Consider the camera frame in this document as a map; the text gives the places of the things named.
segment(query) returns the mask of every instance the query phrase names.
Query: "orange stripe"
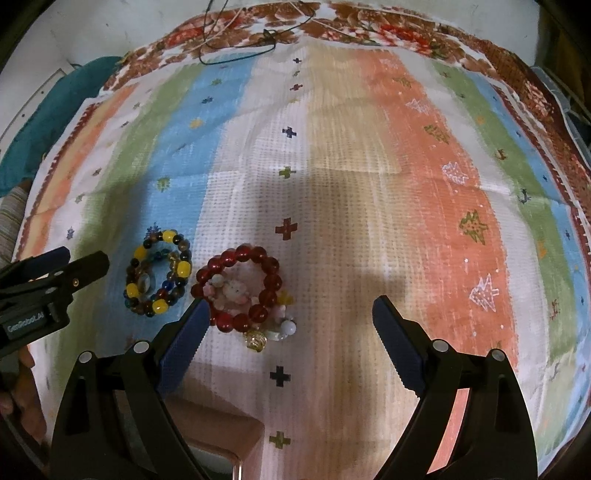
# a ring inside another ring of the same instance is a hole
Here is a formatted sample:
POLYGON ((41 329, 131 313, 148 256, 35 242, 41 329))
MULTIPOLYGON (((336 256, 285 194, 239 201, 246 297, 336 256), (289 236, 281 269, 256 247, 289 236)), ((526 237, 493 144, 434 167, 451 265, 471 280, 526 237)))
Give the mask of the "orange stripe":
POLYGON ((20 258, 43 253, 49 237, 51 221, 56 210, 64 205, 72 188, 72 180, 89 153, 94 149, 107 121, 117 113, 135 88, 136 85, 126 86, 101 104, 62 158, 59 159, 50 181, 41 193, 42 197, 38 201, 37 213, 33 213, 34 216, 30 218, 28 241, 20 253, 20 258))
MULTIPOLYGON (((459 352, 486 355, 500 342, 515 365, 517 342, 505 251, 495 214, 480 189, 478 171, 449 134, 446 119, 430 103, 420 82, 396 55, 387 51, 356 51, 356 55, 375 103, 385 109, 389 119, 390 137, 384 142, 394 140, 402 174, 410 184, 407 235, 415 238, 421 252, 426 286, 422 292, 422 318, 412 320, 419 320, 431 338, 443 338, 459 352), (406 105, 415 99, 428 111, 419 113, 406 105), (435 133, 445 137, 438 140, 430 135, 425 130, 429 125, 438 127, 435 133), (443 175, 441 168, 450 161, 458 162, 461 171, 469 176, 467 188, 443 175), (488 225, 485 245, 459 228, 460 220, 474 210, 488 225), (499 289, 494 297, 496 312, 486 312, 469 300, 472 288, 488 274, 493 288, 499 289)), ((459 394, 457 400, 458 408, 454 409, 433 468, 446 463, 459 431, 465 393, 459 394)))

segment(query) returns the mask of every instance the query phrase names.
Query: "gold charm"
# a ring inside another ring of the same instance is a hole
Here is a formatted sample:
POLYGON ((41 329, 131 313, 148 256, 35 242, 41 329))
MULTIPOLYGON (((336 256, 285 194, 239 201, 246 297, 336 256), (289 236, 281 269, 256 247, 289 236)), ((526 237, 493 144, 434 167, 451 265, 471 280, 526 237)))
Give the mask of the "gold charm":
POLYGON ((246 340, 246 346, 257 352, 262 352, 267 344, 267 337, 260 330, 248 330, 244 334, 246 340))

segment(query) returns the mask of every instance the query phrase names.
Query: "yellow bead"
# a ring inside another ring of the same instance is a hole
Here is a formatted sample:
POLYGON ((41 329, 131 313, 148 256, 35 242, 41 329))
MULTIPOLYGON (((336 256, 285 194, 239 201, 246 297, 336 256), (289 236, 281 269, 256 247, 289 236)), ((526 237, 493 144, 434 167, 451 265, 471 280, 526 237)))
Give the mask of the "yellow bead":
POLYGON ((156 314, 164 313, 168 310, 168 303, 166 303, 166 300, 164 300, 164 299, 156 300, 152 304, 152 310, 156 314))
POLYGON ((135 283, 129 283, 126 287, 125 287, 125 291, 127 292, 127 296, 130 299, 136 299, 139 297, 139 290, 138 290, 138 286, 135 283))
POLYGON ((182 260, 177 265, 177 275, 179 277, 188 278, 191 274, 191 264, 185 260, 182 260))
POLYGON ((162 240, 171 244, 176 234, 177 232, 175 232, 174 230, 165 230, 164 232, 162 232, 162 240))
POLYGON ((140 245, 138 248, 135 249, 134 258, 137 258, 139 261, 142 261, 148 255, 148 251, 144 248, 143 245, 140 245))

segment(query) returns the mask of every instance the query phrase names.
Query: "black cable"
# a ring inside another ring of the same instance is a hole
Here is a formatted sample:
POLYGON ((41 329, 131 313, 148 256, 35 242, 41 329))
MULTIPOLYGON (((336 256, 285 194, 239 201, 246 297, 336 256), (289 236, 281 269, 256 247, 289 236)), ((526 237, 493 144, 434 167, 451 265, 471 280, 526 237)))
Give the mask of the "black cable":
POLYGON ((220 10, 220 12, 217 15, 217 18, 215 20, 215 22, 213 22, 212 28, 209 31, 209 33, 207 35, 205 35, 205 27, 207 26, 207 15, 211 10, 211 7, 213 6, 213 0, 209 0, 209 2, 207 3, 207 8, 205 9, 205 15, 203 17, 203 43, 201 44, 201 46, 199 47, 199 62, 203 65, 220 65, 222 63, 230 63, 233 61, 238 61, 238 60, 246 60, 246 59, 251 59, 253 57, 258 57, 259 55, 264 55, 265 53, 269 53, 272 52, 273 50, 275 50, 276 46, 277 46, 277 37, 281 34, 284 34, 286 32, 295 30, 296 28, 300 28, 302 25, 308 23, 310 20, 312 20, 312 18, 314 18, 316 16, 316 12, 312 9, 312 13, 311 15, 306 18, 302 23, 298 24, 298 25, 294 25, 293 27, 290 28, 286 28, 285 30, 281 30, 280 32, 274 31, 273 33, 271 33, 271 31, 264 29, 263 30, 263 38, 260 38, 259 40, 257 40, 257 42, 253 45, 242 45, 242 46, 238 46, 238 47, 234 47, 234 48, 253 48, 253 47, 257 47, 257 46, 263 46, 266 45, 269 41, 271 41, 273 43, 273 45, 271 46, 271 48, 265 50, 265 51, 258 51, 249 55, 245 55, 243 57, 237 58, 237 59, 228 59, 228 60, 219 60, 219 61, 203 61, 202 55, 201 55, 201 48, 203 47, 203 45, 207 45, 209 48, 212 48, 214 50, 220 50, 219 48, 215 48, 212 47, 211 45, 209 45, 207 43, 207 39, 209 38, 209 35, 211 34, 211 32, 213 31, 213 29, 215 28, 215 26, 217 25, 217 21, 219 20, 220 16, 222 15, 222 13, 224 12, 224 9, 226 8, 226 6, 228 5, 228 1, 226 0, 223 4, 222 9, 220 10))

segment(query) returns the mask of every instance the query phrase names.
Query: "blue gripper pad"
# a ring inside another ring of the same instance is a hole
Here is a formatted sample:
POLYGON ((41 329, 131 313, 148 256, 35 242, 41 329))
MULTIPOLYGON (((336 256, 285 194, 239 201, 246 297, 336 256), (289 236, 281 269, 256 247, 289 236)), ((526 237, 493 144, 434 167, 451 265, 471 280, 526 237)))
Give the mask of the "blue gripper pad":
POLYGON ((209 304, 204 300, 200 301, 190 312, 189 318, 160 360, 160 381, 156 385, 156 391, 162 398, 175 391, 183 380, 197 348, 207 333, 209 316, 209 304))
POLYGON ((418 323, 403 319, 386 296, 374 301, 372 316, 375 329, 404 388, 420 397, 426 387, 424 366, 429 337, 418 323))

